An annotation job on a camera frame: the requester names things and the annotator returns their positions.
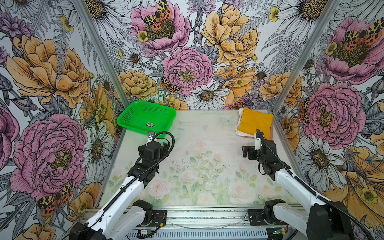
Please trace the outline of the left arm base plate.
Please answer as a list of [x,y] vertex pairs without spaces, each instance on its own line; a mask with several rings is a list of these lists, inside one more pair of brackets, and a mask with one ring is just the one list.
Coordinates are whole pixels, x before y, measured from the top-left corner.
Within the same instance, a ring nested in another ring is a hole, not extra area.
[[161,224],[166,225],[167,210],[151,210],[145,213],[144,221],[139,225],[140,227],[159,227]]

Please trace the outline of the yellow t-shirt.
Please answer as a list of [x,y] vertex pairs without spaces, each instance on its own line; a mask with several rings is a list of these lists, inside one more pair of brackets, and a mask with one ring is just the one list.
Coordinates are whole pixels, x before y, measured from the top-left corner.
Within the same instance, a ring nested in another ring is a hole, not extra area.
[[237,136],[252,138],[259,129],[267,140],[273,139],[274,116],[272,114],[261,113],[248,108],[241,108],[238,112],[239,121],[235,126]]

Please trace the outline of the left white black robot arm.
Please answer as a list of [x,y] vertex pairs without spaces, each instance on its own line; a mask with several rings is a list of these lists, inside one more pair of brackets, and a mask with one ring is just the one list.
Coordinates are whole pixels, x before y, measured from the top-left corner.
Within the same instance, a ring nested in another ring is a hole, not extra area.
[[139,158],[119,190],[84,224],[76,223],[67,234],[69,240],[122,240],[139,225],[152,220],[153,206],[136,197],[156,176],[160,163],[175,146],[170,132],[159,132],[138,148]]

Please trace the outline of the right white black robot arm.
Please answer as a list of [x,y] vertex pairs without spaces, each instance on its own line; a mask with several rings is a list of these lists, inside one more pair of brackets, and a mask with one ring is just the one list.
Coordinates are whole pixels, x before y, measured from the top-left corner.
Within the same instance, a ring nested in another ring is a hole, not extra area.
[[343,203],[320,195],[294,174],[277,155],[274,141],[267,140],[260,130],[257,130],[254,139],[253,146],[242,146],[243,157],[256,160],[260,173],[285,188],[301,204],[303,211],[292,208],[283,200],[270,200],[265,202],[262,212],[248,212],[251,224],[264,221],[275,225],[284,222],[309,240],[353,240],[353,225],[356,225],[367,239],[374,238],[361,221],[349,214]]

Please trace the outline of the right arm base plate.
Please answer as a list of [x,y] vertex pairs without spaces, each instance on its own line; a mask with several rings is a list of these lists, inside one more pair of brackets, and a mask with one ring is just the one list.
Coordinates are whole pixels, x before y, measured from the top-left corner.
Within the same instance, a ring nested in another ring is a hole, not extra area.
[[265,220],[264,210],[262,209],[249,209],[247,215],[251,226],[269,225]]

